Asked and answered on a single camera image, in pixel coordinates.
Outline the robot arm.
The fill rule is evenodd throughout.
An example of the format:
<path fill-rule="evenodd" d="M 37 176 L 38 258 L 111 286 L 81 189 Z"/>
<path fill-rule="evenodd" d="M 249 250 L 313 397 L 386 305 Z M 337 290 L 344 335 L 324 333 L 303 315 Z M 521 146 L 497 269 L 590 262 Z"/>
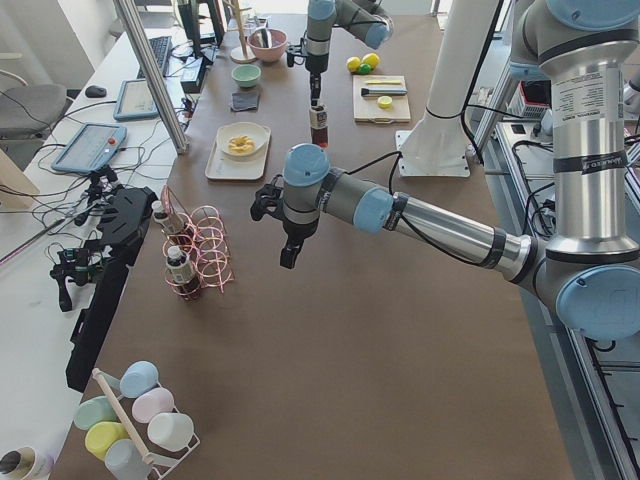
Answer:
<path fill-rule="evenodd" d="M 376 1 L 312 0 L 308 2 L 306 31 L 298 44 L 286 49 L 287 66 L 304 61 L 310 78 L 312 107 L 320 103 L 321 76 L 329 65 L 333 30 L 342 28 L 377 50 L 393 34 L 393 21 Z"/>
<path fill-rule="evenodd" d="M 639 246 L 626 231 L 621 64 L 639 42 L 635 1 L 522 1 L 511 57 L 551 82 L 554 233 L 514 236 L 360 180 L 299 144 L 280 178 L 255 195 L 250 213 L 278 219 L 294 266 L 322 214 L 377 233 L 397 231 L 463 263 L 499 271 L 530 291 L 568 328 L 593 340 L 639 330 Z"/>

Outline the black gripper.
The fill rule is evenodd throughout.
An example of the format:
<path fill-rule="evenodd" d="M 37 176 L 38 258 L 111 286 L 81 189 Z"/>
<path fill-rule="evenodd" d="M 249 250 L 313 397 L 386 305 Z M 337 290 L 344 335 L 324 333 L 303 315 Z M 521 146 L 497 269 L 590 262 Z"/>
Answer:
<path fill-rule="evenodd" d="M 289 44 L 286 48 L 286 63 L 288 67 L 298 65 L 297 58 L 304 60 L 305 68 L 310 72 L 310 101 L 311 106 L 319 104 L 321 96 L 321 74 L 328 68 L 328 43 L 299 43 Z"/>
<path fill-rule="evenodd" d="M 277 174 L 255 193 L 250 215 L 254 221 L 260 221 L 264 215 L 269 215 L 282 222 L 287 242 L 280 253 L 280 265 L 293 269 L 304 240 L 314 235 L 317 230 L 319 213 L 304 213 L 301 218 L 297 217 L 296 212 L 291 213 L 284 201 L 284 187 L 278 185 L 281 178 L 282 175 Z"/>

